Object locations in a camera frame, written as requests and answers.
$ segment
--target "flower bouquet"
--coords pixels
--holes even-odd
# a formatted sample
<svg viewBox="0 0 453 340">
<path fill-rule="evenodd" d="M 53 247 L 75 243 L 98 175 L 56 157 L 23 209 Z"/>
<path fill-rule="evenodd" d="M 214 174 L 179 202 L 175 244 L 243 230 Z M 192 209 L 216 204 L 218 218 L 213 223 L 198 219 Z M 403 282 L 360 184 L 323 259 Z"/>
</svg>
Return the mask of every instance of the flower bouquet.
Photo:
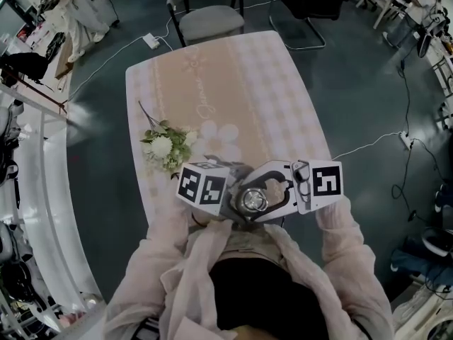
<svg viewBox="0 0 453 340">
<path fill-rule="evenodd" d="M 172 128 L 167 120 L 159 122 L 148 115 L 140 102 L 139 105 L 151 126 L 140 140 L 144 143 L 144 153 L 159 168 L 173 173 L 189 160 L 197 132 L 190 128 Z"/>
</svg>

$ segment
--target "checkered tablecloth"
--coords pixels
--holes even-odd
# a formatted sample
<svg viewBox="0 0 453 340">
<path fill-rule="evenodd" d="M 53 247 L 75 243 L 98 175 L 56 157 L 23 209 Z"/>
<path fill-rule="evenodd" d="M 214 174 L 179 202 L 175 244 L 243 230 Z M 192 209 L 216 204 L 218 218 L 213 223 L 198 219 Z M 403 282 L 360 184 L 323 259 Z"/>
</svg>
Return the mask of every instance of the checkered tablecloth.
<svg viewBox="0 0 453 340">
<path fill-rule="evenodd" d="M 197 128 L 194 157 L 216 154 L 257 167 L 271 159 L 330 159 L 297 68 L 274 31 L 236 35 L 147 60 L 126 72 L 137 180 L 151 222 L 170 177 L 153 168 L 140 140 L 151 117 Z"/>
</svg>

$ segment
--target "white pants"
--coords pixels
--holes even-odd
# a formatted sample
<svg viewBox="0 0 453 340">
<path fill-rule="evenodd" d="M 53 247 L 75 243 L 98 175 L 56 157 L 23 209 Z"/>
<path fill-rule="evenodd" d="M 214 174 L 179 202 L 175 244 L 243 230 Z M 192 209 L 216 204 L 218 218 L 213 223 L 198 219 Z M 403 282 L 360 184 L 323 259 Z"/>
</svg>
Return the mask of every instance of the white pants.
<svg viewBox="0 0 453 340">
<path fill-rule="evenodd" d="M 90 39 L 91 33 L 105 34 L 108 25 L 99 18 L 98 10 L 91 0 L 73 0 L 63 8 L 63 19 L 68 25 L 72 39 L 72 53 L 80 51 L 84 41 L 84 33 Z"/>
</svg>

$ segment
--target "white power outlet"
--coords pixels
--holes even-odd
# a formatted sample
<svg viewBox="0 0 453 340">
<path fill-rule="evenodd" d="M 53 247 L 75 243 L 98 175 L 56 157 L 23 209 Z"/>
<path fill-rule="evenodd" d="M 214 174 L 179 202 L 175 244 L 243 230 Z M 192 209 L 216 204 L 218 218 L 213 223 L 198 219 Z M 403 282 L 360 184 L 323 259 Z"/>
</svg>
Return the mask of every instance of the white power outlet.
<svg viewBox="0 0 453 340">
<path fill-rule="evenodd" d="M 403 141 L 404 143 L 404 146 L 406 146 L 406 148 L 408 150 L 411 150 L 411 139 L 409 138 L 408 134 L 406 133 L 406 131 L 401 131 L 399 133 L 399 137 L 401 138 L 401 140 Z"/>
<path fill-rule="evenodd" d="M 156 49 L 160 45 L 159 41 L 151 33 L 146 34 L 143 40 L 151 49 Z"/>
</svg>

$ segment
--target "gray floor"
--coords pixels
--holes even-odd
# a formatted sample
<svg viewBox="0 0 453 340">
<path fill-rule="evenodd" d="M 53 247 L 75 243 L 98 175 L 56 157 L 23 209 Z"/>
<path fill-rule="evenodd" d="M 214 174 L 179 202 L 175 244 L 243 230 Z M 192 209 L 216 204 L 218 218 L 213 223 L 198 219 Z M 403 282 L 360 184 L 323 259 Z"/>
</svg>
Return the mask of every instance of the gray floor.
<svg viewBox="0 0 453 340">
<path fill-rule="evenodd" d="M 71 91 L 135 38 L 148 32 L 166 33 L 166 0 L 113 1 L 121 24 L 76 64 Z M 265 1 L 245 0 L 245 5 Z M 191 7 L 202 3 L 197 0 Z M 247 33 L 270 30 L 267 11 L 268 6 L 246 10 Z M 274 17 L 287 43 L 303 45 L 313 40 L 309 29 L 293 20 L 281 3 L 276 3 Z M 398 53 L 382 41 L 379 29 L 372 29 L 376 18 L 376 13 L 346 2 L 339 20 L 314 21 L 326 37 L 326 49 L 292 53 L 333 157 L 385 133 L 404 129 L 408 100 L 396 66 L 406 51 Z M 168 43 L 180 47 L 171 24 Z M 73 118 L 81 111 L 88 113 L 81 127 L 69 134 L 69 179 L 84 250 L 107 300 L 147 228 L 130 149 L 125 70 L 165 52 L 167 47 L 151 51 L 141 40 L 132 44 L 100 70 L 69 107 Z M 436 154 L 444 176 L 451 176 L 449 135 L 440 131 L 433 120 L 442 102 L 440 85 L 428 62 L 416 54 L 407 59 L 406 76 L 411 90 L 411 134 Z M 384 285 L 393 278 L 389 269 L 391 251 L 406 235 L 416 234 L 424 226 L 420 220 L 408 222 L 409 213 L 402 199 L 391 197 L 392 184 L 402 182 L 407 156 L 399 138 L 393 136 L 341 159 L 352 213 L 376 254 L 376 273 Z M 431 217 L 434 192 L 440 182 L 431 157 L 415 144 L 406 195 L 411 209 L 417 209 L 421 217 Z M 314 216 L 292 218 L 285 227 L 301 249 L 321 263 L 321 234 Z"/>
</svg>

